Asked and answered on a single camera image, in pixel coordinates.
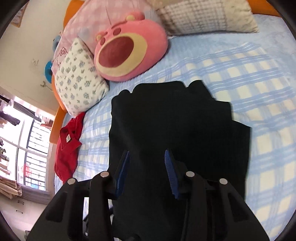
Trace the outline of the pink Hello Kitty quilt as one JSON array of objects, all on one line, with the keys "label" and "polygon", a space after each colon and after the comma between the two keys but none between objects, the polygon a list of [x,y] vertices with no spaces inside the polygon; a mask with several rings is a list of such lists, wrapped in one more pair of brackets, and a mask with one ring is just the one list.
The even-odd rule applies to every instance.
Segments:
[{"label": "pink Hello Kitty quilt", "polygon": [[63,30],[53,57],[53,75],[56,74],[75,38],[79,37],[90,52],[94,53],[97,33],[107,30],[134,11],[141,11],[146,19],[162,24],[156,11],[147,1],[85,1]]}]

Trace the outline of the pink bear plush cushion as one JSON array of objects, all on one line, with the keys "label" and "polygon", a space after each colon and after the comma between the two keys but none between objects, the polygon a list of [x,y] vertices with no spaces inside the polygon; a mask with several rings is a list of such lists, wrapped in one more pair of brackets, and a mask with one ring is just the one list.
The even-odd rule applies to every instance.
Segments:
[{"label": "pink bear plush cushion", "polygon": [[146,72],[168,49],[165,29],[144,13],[129,13],[96,35],[94,64],[105,79],[124,82]]}]

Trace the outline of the window with metal bars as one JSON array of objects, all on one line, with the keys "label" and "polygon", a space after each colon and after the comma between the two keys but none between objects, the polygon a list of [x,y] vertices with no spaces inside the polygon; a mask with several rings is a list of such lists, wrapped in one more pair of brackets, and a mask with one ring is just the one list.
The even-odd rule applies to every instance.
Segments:
[{"label": "window with metal bars", "polygon": [[45,191],[51,119],[1,95],[1,175]]}]

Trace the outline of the blue checked bed sheet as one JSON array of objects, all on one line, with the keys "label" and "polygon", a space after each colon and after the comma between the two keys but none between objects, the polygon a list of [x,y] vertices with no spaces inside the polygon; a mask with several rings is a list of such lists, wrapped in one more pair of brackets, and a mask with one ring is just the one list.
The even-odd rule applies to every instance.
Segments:
[{"label": "blue checked bed sheet", "polygon": [[108,167],[111,100],[141,83],[202,80],[252,128],[246,202],[271,240],[295,211],[295,38],[283,19],[255,15],[257,33],[210,33],[170,39],[166,56],[146,73],[111,83],[85,115],[74,177]]}]

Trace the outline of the beige patchwork pillow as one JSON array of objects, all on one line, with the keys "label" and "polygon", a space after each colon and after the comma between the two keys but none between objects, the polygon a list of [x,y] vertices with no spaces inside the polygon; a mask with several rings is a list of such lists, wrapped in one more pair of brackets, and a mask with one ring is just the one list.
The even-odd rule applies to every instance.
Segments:
[{"label": "beige patchwork pillow", "polygon": [[248,1],[148,1],[169,35],[258,32]]}]

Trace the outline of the wooden framed picture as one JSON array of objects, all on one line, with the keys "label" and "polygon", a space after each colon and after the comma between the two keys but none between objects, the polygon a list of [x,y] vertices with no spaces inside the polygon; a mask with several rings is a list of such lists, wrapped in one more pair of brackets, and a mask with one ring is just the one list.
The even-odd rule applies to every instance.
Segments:
[{"label": "wooden framed picture", "polygon": [[17,28],[21,26],[22,19],[28,3],[29,3],[29,0],[16,1],[16,3],[13,6],[13,17],[10,22],[11,25]]}]

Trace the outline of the white floral pillow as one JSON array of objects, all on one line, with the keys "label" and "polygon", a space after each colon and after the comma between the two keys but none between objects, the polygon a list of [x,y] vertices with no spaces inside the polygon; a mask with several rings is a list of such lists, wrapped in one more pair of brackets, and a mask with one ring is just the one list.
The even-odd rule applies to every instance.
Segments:
[{"label": "white floral pillow", "polygon": [[75,38],[56,75],[55,87],[72,116],[92,108],[102,100],[109,86],[97,73],[94,56],[80,38]]}]

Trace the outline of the red garment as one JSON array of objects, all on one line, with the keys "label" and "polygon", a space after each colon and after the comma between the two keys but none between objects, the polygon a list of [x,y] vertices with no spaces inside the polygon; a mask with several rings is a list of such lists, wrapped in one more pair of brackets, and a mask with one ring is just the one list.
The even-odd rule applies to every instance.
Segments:
[{"label": "red garment", "polygon": [[57,142],[54,171],[65,184],[78,165],[78,153],[82,143],[79,141],[83,130],[85,113],[80,113],[61,128]]}]

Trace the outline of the black large garment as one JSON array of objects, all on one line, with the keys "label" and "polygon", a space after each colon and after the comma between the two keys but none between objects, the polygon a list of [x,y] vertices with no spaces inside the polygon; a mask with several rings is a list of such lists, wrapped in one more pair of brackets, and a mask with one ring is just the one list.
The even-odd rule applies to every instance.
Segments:
[{"label": "black large garment", "polygon": [[116,238],[181,238],[185,207],[172,194],[166,151],[203,179],[227,179],[244,196],[250,128],[202,81],[139,84],[112,99],[111,115],[109,162],[130,153],[123,193],[113,202]]}]

